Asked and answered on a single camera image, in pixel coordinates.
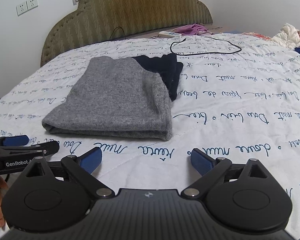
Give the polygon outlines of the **grey and navy knit sweater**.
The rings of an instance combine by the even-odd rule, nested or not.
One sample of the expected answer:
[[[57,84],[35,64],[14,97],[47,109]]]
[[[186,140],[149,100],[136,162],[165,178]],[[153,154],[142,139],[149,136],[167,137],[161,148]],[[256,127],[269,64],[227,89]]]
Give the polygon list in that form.
[[[42,126],[51,134],[170,140],[183,67],[175,54],[92,58]]]

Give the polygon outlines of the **white bedsheet with blue script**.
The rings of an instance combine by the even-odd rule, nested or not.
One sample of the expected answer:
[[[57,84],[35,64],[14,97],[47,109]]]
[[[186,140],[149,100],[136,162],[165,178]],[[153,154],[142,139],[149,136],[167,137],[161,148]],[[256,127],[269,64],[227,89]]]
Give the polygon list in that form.
[[[184,68],[169,141],[49,134],[42,119],[66,100],[90,60],[174,51]],[[287,231],[300,239],[300,54],[243,34],[103,42],[62,53],[0,100],[0,135],[56,140],[52,160],[103,152],[94,175],[114,190],[178,189],[198,179],[190,152],[234,163],[259,159],[293,203]]]

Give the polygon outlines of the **olive green upholstered headboard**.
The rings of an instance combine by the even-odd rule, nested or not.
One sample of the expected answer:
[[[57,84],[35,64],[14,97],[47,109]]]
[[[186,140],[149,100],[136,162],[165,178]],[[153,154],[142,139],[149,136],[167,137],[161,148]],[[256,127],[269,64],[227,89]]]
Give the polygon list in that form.
[[[50,30],[40,64],[112,38],[193,23],[213,23],[208,7],[200,0],[79,0],[77,9]]]

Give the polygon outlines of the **pink patterned cloth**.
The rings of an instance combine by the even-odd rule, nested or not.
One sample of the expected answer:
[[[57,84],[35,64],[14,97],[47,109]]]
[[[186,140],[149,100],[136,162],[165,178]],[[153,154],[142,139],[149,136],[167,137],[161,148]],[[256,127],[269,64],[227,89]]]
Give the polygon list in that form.
[[[269,37],[269,36],[262,35],[262,34],[259,34],[259,33],[256,33],[256,32],[247,32],[247,33],[242,33],[242,34],[257,37],[257,38],[260,38],[260,39],[263,39],[263,40],[266,40],[266,41],[271,39],[271,37]]]

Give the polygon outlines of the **white quilted jacket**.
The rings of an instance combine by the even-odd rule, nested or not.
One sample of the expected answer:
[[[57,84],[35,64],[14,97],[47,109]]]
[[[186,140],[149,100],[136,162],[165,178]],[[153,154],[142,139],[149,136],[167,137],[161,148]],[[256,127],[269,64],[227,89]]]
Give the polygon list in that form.
[[[285,23],[280,31],[270,40],[288,49],[300,48],[298,29],[289,23]]]

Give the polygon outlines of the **white power strip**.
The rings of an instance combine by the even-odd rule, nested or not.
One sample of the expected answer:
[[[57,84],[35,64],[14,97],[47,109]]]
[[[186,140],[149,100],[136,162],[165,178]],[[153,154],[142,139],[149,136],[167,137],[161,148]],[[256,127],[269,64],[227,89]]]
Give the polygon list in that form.
[[[174,32],[171,32],[171,31],[160,31],[158,33],[158,36],[162,37],[162,38],[174,38],[174,37],[178,37],[180,35],[181,34],[179,34],[179,33],[174,33]]]

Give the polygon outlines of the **purple cloth on bed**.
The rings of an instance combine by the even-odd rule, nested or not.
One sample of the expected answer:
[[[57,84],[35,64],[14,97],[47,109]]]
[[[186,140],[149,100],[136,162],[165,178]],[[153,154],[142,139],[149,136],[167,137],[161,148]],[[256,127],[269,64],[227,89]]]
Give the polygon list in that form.
[[[208,31],[204,25],[201,24],[188,24],[181,27],[177,27],[173,29],[173,32],[179,33],[185,36],[197,35],[211,35],[212,32]]]

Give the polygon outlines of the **white wall socket plate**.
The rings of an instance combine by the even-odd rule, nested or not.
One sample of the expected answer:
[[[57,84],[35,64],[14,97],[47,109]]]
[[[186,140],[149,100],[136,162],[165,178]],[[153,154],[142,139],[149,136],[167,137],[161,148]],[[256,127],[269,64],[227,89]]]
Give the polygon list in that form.
[[[27,9],[32,10],[38,7],[38,0],[27,0],[26,4],[27,4]]]
[[[17,16],[20,16],[28,11],[26,2],[23,2],[16,6]]]

